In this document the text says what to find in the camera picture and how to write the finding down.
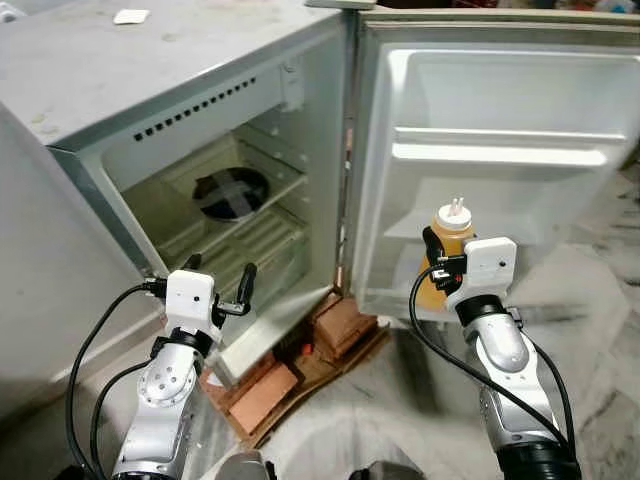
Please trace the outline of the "clear ribbed fridge shelf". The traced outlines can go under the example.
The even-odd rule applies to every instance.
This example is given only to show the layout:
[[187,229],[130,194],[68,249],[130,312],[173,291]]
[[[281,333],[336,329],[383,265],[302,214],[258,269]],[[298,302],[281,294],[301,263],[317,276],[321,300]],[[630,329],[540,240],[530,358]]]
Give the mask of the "clear ribbed fridge shelf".
[[214,276],[216,292],[233,296],[244,266],[256,265],[253,306],[282,293],[307,268],[307,228],[283,207],[271,206],[239,221],[198,219],[157,246],[168,268],[179,268],[193,253],[201,270]]

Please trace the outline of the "black round bowl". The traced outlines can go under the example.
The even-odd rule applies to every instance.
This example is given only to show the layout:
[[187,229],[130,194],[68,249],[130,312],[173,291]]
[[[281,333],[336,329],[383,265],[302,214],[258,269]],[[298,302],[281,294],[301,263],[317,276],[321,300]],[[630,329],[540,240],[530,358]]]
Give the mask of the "black round bowl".
[[207,218],[234,221],[259,211],[271,187],[264,174],[247,166],[230,166],[198,178],[192,202]]

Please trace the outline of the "red clay brick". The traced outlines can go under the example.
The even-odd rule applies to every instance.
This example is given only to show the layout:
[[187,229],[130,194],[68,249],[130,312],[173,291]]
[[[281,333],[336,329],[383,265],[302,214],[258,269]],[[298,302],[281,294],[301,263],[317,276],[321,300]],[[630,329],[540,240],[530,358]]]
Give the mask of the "red clay brick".
[[230,424],[248,442],[268,421],[271,411],[296,387],[298,378],[288,365],[276,364],[247,389],[228,410]]
[[308,323],[314,333],[315,346],[329,360],[343,357],[367,334],[378,329],[376,317],[361,314],[355,298],[335,292],[321,301]]

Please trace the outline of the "grey left robot leg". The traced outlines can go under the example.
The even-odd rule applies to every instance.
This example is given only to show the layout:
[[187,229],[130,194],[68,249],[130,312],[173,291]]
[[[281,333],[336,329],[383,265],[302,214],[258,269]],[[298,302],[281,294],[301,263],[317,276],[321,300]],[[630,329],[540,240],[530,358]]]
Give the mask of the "grey left robot leg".
[[216,470],[212,480],[278,480],[274,463],[259,451],[230,454]]

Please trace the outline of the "silver mini fridge body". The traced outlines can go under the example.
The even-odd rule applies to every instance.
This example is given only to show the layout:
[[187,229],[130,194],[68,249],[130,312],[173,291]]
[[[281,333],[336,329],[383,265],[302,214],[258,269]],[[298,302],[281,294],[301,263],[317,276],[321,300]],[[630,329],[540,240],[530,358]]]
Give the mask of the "silver mini fridge body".
[[[120,9],[150,10],[115,26]],[[307,228],[307,268],[230,317],[210,370],[229,383],[346,279],[356,15],[305,0],[74,0],[0,26],[0,431],[164,332],[116,294],[168,268],[159,175],[225,134],[300,170],[271,206]]]

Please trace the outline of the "white door shelf rail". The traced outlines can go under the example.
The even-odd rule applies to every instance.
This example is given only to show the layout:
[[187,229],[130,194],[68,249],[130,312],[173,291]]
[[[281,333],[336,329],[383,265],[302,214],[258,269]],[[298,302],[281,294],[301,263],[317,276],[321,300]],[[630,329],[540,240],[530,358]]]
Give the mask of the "white door shelf rail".
[[397,127],[390,155],[425,163],[490,163],[596,168],[621,160],[621,134]]

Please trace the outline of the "grey right robot leg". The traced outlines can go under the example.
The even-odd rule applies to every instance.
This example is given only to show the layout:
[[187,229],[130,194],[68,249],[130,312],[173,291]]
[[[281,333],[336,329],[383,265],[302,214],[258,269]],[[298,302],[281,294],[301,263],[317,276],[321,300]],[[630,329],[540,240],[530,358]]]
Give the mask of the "grey right robot leg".
[[347,480],[426,480],[426,477],[406,463],[379,460],[364,468],[357,468]]

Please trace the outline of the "white-lined fridge door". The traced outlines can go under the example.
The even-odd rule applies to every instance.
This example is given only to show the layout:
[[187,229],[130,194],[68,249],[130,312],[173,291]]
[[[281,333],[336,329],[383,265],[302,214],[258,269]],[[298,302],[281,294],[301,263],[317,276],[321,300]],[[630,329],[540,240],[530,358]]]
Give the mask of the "white-lined fridge door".
[[[365,314],[404,317],[421,232],[453,198],[480,238],[518,247],[516,273],[566,236],[639,141],[640,19],[524,9],[357,14],[347,291]],[[596,168],[397,160],[397,127],[621,134]]]

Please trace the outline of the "small white paper piece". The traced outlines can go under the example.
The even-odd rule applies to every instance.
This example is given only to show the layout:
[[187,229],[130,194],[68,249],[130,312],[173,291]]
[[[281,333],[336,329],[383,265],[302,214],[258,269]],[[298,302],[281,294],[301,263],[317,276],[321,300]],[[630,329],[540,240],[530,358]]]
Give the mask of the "small white paper piece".
[[150,10],[146,9],[120,9],[113,17],[115,26],[137,26],[148,19]]

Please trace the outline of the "orange juice bottle white cap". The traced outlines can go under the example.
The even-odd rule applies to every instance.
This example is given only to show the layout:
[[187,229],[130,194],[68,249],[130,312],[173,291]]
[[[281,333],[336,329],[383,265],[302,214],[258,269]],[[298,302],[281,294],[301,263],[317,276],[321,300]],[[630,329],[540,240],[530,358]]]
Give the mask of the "orange juice bottle white cap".
[[[465,198],[457,197],[448,204],[440,206],[434,214],[429,225],[438,234],[445,247],[447,256],[461,255],[465,253],[465,246],[475,237],[472,214],[465,206]],[[422,261],[420,271],[425,273],[431,264]],[[445,310],[445,297],[447,293],[440,292],[431,283],[430,279],[424,280],[415,296],[415,305],[428,311],[443,312]]]

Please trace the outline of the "grey robot leg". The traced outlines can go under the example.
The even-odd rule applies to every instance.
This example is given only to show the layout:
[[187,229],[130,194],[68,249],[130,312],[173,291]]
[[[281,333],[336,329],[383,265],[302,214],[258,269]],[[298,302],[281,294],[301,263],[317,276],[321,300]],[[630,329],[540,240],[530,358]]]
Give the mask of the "grey robot leg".
[[406,463],[379,460],[364,468],[357,468],[347,480],[426,480],[426,477]]
[[278,480],[274,463],[259,451],[230,454],[216,470],[212,480]]

